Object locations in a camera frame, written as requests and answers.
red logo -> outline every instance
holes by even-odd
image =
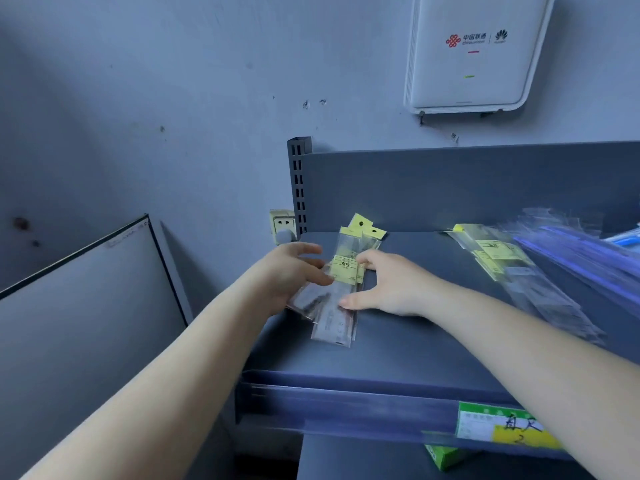
[[[461,40],[458,34],[455,34],[447,39],[447,44],[449,44],[450,47],[455,47]]]

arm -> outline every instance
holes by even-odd
[[[333,281],[320,259],[298,258],[319,252],[295,242],[267,254],[24,478],[183,478],[267,318],[306,281]]]
[[[366,251],[378,284],[340,303],[421,315],[452,334],[599,479],[640,468],[640,367],[407,259]]]

person's right hand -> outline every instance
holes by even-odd
[[[359,254],[358,263],[373,269],[378,275],[378,284],[367,291],[345,296],[340,306],[348,310],[378,308],[396,315],[425,316],[428,293],[438,284],[445,283],[409,259],[379,250],[368,250]]]

white router box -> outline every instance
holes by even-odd
[[[511,111],[529,95],[555,0],[415,0],[404,104]]]

finger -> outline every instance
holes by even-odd
[[[360,291],[357,293],[351,293],[343,297],[338,302],[343,308],[347,310],[364,310],[365,308],[377,308],[378,307],[378,293],[373,288],[367,291]]]
[[[324,274],[315,266],[305,266],[305,279],[309,283],[315,283],[320,286],[329,286],[333,282],[333,277]]]
[[[324,267],[324,259],[318,258],[299,258],[304,262],[308,262],[311,266],[316,266],[318,269],[322,269]]]
[[[312,244],[311,242],[290,242],[281,244],[279,248],[284,247],[286,252],[291,256],[300,256],[300,254],[321,254],[322,246],[320,244]]]
[[[356,261],[364,265],[367,269],[372,269],[373,271],[375,271],[376,263],[379,262],[380,258],[384,255],[384,252],[377,249],[368,249],[358,254],[356,256]]]

